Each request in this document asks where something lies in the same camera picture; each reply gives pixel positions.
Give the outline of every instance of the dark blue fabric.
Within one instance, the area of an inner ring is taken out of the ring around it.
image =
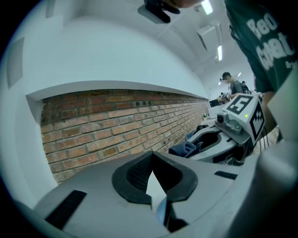
[[[169,149],[169,154],[177,155],[184,158],[189,158],[198,153],[201,149],[203,142],[198,143],[196,146],[188,141],[181,142],[174,145]]]

